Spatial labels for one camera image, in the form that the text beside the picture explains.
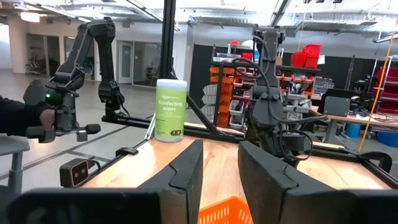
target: yellow pole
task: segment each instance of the yellow pole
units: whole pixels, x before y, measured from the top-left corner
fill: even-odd
[[[377,88],[376,97],[375,97],[375,99],[374,99],[374,103],[373,103],[373,106],[372,106],[371,114],[369,115],[368,123],[366,124],[366,128],[365,128],[365,133],[363,134],[362,141],[361,141],[361,145],[359,146],[359,149],[358,149],[359,152],[361,152],[362,146],[363,146],[363,142],[365,142],[366,133],[368,132],[368,128],[369,128],[369,124],[370,124],[371,119],[372,119],[372,115],[373,115],[373,112],[374,112],[374,108],[376,107],[377,99],[379,98],[381,83],[382,83],[383,80],[384,80],[384,72],[386,71],[387,62],[388,62],[388,57],[390,56],[390,51],[391,51],[391,47],[392,47],[392,41],[394,40],[395,34],[396,34],[396,29],[394,29],[394,30],[392,31],[391,40],[390,40],[390,45],[388,46],[387,56],[386,56],[386,59],[385,59],[385,61],[384,61],[384,66],[383,66],[383,70],[382,70],[382,73],[381,73],[381,78],[380,78],[380,81],[379,81],[379,88]]]

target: shelving unit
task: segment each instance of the shelving unit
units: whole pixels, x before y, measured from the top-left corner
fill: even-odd
[[[384,61],[386,58],[377,58],[374,63],[374,69],[372,77],[376,76],[377,82],[373,87],[373,93],[376,96],[376,92],[380,82],[382,82],[381,92],[379,99],[381,105],[377,106],[377,113],[391,113],[398,114],[398,68],[391,67],[391,62],[398,62],[398,55],[392,55],[388,57],[388,66],[384,74],[384,79],[381,79],[382,67],[379,67],[376,72],[376,64],[379,60]]]

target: desk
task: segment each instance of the desk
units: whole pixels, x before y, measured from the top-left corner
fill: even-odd
[[[196,139],[184,136],[182,141],[176,143],[151,139],[138,148],[138,155],[124,157],[83,187],[138,187]],[[237,144],[204,139],[201,195],[201,208],[232,196],[245,199],[239,178]]]
[[[321,114],[318,112],[317,106],[312,106],[310,111],[314,115]],[[336,131],[337,131],[337,122],[338,121],[342,121],[342,122],[346,122],[346,123],[367,124],[368,119],[369,119],[369,117],[360,117],[360,116],[355,116],[355,115],[348,115],[345,117],[344,116],[327,115],[327,117],[330,118],[330,122],[329,122],[328,128],[326,130],[325,142],[332,143],[332,144],[340,143],[336,139]],[[381,114],[373,114],[372,117],[373,118],[382,118],[382,119],[386,118],[386,116],[381,115]],[[389,127],[389,128],[398,128],[397,122],[385,123],[385,122],[376,121],[373,118],[370,121],[370,125],[384,126],[384,127]]]
[[[138,187],[163,169],[196,139],[184,136],[182,141],[175,143],[164,143],[151,139],[138,148],[138,155],[123,157],[83,187]],[[366,168],[352,162],[334,162],[331,159],[311,156],[309,160],[300,162],[298,170],[336,189],[389,189]],[[232,196],[238,196],[245,200],[239,177],[238,145],[204,139],[203,186],[200,207],[206,207]]]

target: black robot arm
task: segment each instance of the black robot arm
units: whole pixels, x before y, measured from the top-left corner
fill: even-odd
[[[76,120],[75,92],[81,88],[85,80],[83,64],[87,57],[93,39],[98,43],[99,64],[102,81],[98,87],[99,98],[106,104],[106,113],[116,116],[115,111],[124,103],[119,85],[114,80],[112,41],[115,36],[115,25],[111,18],[81,24],[67,61],[55,72],[53,78],[46,84],[45,101],[55,108],[55,124],[53,130],[43,127],[32,127],[27,130],[28,138],[39,138],[39,142],[51,142],[55,136],[77,132],[78,141],[86,141],[87,134],[100,131],[96,124],[81,128]]]

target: chair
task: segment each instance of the chair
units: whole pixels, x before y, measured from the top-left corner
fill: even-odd
[[[25,137],[0,134],[0,156],[12,154],[8,188],[17,194],[22,192],[22,155],[29,149],[29,142]]]

